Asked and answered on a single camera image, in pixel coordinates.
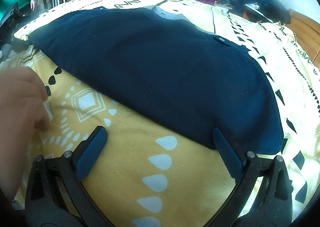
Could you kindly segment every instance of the bed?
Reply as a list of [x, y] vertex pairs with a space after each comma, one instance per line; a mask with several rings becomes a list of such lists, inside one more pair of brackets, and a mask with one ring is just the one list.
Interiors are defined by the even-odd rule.
[[[164, 11], [183, 14], [205, 31], [245, 45], [260, 64], [280, 112], [284, 144], [279, 154], [292, 180], [295, 219], [319, 186], [320, 72], [289, 28], [279, 23], [251, 23], [194, 0], [75, 0], [41, 14], [15, 36], [27, 40], [32, 31], [71, 11], [156, 5]], [[74, 40], [81, 44], [81, 39]], [[40, 76], [53, 115], [49, 130], [36, 132], [29, 145], [28, 164], [17, 195], [20, 203], [24, 203], [35, 156], [52, 158], [74, 150], [97, 125], [107, 129], [108, 142], [83, 184], [116, 226], [203, 226], [233, 189], [234, 179], [216, 150], [96, 92], [57, 67], [34, 46], [1, 63], [0, 68], [14, 66], [29, 66]], [[258, 179], [241, 215], [249, 212], [260, 184]]]

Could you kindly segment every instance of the folded navy cloth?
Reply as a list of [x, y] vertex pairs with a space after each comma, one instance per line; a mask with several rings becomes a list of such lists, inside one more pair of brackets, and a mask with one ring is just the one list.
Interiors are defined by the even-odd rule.
[[208, 148], [215, 127], [244, 151], [281, 148], [279, 110], [259, 64], [246, 47], [186, 20], [99, 7], [66, 14], [28, 38], [90, 87]]

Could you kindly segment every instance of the human hand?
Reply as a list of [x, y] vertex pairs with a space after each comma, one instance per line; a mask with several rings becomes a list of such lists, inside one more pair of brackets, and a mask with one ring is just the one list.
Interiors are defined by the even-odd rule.
[[47, 99], [43, 82], [31, 68], [0, 71], [0, 188], [9, 201], [19, 188], [34, 129], [48, 129]]
[[31, 0], [30, 1], [30, 9], [32, 12], [34, 12], [34, 10], [36, 9], [37, 6], [37, 1], [36, 0]]

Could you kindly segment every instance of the blue gripper pad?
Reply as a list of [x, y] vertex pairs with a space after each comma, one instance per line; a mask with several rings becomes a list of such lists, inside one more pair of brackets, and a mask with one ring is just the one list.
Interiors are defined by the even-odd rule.
[[101, 127], [93, 136], [89, 145], [83, 151], [82, 155], [76, 163], [75, 174], [79, 181], [89, 175], [106, 142], [107, 131], [105, 128]]
[[245, 161], [237, 155], [236, 151], [218, 128], [213, 129], [212, 140], [226, 165], [230, 176], [237, 181], [240, 181], [244, 174]]

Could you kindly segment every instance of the yellow blanket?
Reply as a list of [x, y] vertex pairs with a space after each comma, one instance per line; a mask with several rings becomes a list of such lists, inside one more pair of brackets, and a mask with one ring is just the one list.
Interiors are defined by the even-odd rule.
[[[154, 5], [167, 12], [183, 14], [206, 31], [246, 45], [249, 54], [268, 73], [274, 92], [279, 91], [283, 98], [282, 101], [278, 95], [276, 97], [287, 139], [282, 156], [294, 187], [293, 218], [296, 218], [319, 185], [320, 113], [313, 93], [320, 93], [320, 84], [319, 70], [288, 28], [279, 24], [250, 23], [194, 0], [76, 0], [42, 14], [15, 36], [27, 39], [33, 30], [70, 11], [99, 6]], [[203, 226], [233, 189], [234, 180], [217, 151], [186, 139], [96, 92], [58, 68], [33, 46], [6, 65], [30, 66], [51, 93], [49, 104], [53, 120], [49, 130], [37, 132], [29, 146], [29, 162], [17, 196], [20, 201], [23, 202], [28, 173], [36, 155], [52, 158], [61, 156], [65, 150], [74, 150], [97, 125], [106, 127], [108, 141], [83, 183], [116, 226]], [[260, 181], [242, 215], [249, 211]]]

